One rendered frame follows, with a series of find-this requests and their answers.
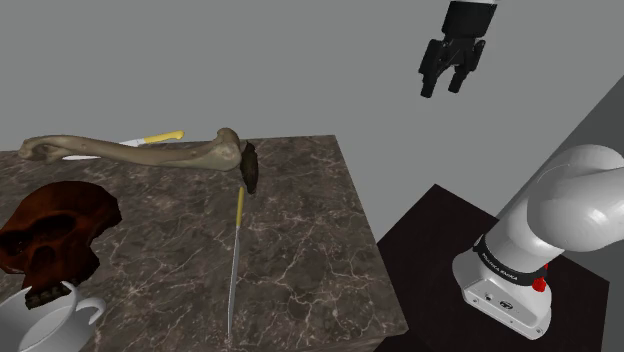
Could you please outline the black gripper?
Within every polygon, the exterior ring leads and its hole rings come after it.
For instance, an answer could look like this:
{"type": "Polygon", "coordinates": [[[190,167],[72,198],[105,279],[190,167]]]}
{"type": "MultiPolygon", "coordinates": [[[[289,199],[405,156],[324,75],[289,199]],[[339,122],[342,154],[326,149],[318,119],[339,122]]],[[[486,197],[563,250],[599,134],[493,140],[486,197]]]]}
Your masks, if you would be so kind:
{"type": "Polygon", "coordinates": [[[451,0],[442,25],[443,40],[431,39],[418,72],[422,75],[421,96],[430,98],[439,76],[450,66],[454,74],[448,91],[458,93],[468,74],[475,71],[497,0],[451,0]],[[451,58],[451,48],[458,49],[451,58]]]}

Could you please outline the dark robot stand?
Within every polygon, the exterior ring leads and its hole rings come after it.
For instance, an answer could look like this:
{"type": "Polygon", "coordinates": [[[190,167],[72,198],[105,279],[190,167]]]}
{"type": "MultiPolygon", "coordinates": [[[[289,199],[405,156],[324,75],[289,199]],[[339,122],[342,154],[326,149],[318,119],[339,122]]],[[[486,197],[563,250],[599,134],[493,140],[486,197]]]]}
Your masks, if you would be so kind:
{"type": "Polygon", "coordinates": [[[537,340],[463,301],[452,260],[496,221],[434,185],[383,236],[378,248],[409,329],[375,352],[601,352],[609,283],[566,257],[549,265],[552,320],[537,340]]]}

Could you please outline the dark brown rough lump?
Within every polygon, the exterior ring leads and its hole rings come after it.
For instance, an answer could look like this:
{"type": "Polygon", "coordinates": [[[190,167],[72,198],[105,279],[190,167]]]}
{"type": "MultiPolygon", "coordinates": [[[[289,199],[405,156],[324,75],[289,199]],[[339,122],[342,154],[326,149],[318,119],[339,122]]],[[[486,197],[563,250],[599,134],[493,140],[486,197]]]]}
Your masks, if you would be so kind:
{"type": "Polygon", "coordinates": [[[258,154],[255,146],[247,142],[241,153],[239,169],[248,194],[254,194],[259,180],[258,154]]]}

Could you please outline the long beige bone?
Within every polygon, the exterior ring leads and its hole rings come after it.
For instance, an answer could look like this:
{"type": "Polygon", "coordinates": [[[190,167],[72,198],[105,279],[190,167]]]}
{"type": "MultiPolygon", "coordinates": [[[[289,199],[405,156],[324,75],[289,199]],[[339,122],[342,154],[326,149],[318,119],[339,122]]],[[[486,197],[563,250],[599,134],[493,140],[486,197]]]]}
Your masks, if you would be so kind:
{"type": "Polygon", "coordinates": [[[230,171],[243,159],[246,143],[230,128],[221,128],[210,142],[187,149],[131,147],[110,141],[73,135],[45,135],[23,141],[18,156],[25,160],[54,163],[73,155],[98,156],[154,167],[230,171]]]}

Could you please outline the dark red-brown skull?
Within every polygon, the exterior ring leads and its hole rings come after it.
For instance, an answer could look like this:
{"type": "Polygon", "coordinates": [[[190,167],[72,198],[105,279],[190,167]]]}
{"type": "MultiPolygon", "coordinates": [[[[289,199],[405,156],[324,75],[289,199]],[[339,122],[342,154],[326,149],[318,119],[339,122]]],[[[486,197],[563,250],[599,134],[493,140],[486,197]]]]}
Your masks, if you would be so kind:
{"type": "Polygon", "coordinates": [[[70,293],[100,266],[92,241],[122,220],[117,199],[83,181],[47,184],[25,197],[0,228],[0,269],[22,274],[25,306],[70,293]]]}

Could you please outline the long thin yellow handled knife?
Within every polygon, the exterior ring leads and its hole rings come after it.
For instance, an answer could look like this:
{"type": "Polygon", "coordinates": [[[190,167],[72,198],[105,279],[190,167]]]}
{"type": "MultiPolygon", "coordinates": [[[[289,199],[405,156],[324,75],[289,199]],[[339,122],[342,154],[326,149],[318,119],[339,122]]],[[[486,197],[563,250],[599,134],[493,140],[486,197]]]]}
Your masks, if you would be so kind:
{"type": "Polygon", "coordinates": [[[232,341],[233,339],[233,316],[234,316],[234,305],[235,305],[235,295],[236,295],[236,285],[237,285],[237,275],[238,275],[238,265],[239,265],[239,255],[240,255],[240,228],[242,224],[242,213],[244,206],[244,197],[245,197],[245,188],[241,186],[238,191],[237,197],[237,209],[236,209],[236,218],[235,218],[235,234],[234,234],[234,243],[232,249],[232,265],[231,265],[231,275],[229,282],[229,291],[228,291],[228,307],[227,307],[227,340],[232,341]]]}

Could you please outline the yellow handled white knife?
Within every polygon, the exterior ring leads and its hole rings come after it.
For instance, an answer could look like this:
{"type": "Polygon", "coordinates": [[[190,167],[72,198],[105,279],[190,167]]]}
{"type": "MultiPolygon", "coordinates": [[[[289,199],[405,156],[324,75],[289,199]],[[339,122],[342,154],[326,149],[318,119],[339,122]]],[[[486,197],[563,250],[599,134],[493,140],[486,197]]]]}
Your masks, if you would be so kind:
{"type": "MultiPolygon", "coordinates": [[[[146,136],[143,138],[133,139],[122,142],[122,145],[130,146],[130,147],[138,147],[145,144],[154,144],[167,140],[180,140],[185,136],[184,130],[175,130],[171,132],[166,132],[158,135],[146,136]]],[[[97,156],[89,156],[89,155],[70,155],[63,157],[63,160],[88,160],[88,159],[97,159],[97,156]]]]}

